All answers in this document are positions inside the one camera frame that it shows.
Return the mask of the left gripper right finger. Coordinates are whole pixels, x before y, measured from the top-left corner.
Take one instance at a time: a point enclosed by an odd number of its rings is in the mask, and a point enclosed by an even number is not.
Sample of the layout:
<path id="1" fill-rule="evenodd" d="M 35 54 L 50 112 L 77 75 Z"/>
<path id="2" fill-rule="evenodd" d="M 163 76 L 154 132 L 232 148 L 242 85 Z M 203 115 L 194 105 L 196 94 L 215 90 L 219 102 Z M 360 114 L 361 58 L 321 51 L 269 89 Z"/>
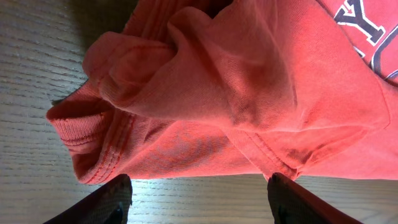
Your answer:
<path id="1" fill-rule="evenodd" d="M 267 191 L 275 224 L 361 224 L 279 172 Z"/>

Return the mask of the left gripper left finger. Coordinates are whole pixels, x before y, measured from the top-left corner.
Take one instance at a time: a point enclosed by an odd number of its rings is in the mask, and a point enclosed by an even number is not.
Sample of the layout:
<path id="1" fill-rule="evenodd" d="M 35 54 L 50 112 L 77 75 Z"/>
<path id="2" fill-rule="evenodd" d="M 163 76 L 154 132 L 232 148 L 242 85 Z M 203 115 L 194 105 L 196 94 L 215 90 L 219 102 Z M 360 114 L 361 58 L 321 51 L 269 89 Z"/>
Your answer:
<path id="1" fill-rule="evenodd" d="M 130 177 L 120 174 L 45 224 L 126 224 L 131 204 Z"/>

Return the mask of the red printed t-shirt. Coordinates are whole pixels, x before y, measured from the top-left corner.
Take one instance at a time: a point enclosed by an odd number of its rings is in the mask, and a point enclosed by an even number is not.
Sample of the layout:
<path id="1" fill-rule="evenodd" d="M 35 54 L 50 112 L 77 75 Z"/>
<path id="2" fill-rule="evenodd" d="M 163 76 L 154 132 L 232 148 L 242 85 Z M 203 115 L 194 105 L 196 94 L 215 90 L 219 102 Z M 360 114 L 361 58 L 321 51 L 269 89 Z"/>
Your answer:
<path id="1" fill-rule="evenodd" d="M 139 1 L 47 112 L 78 180 L 397 178 L 397 1 Z"/>

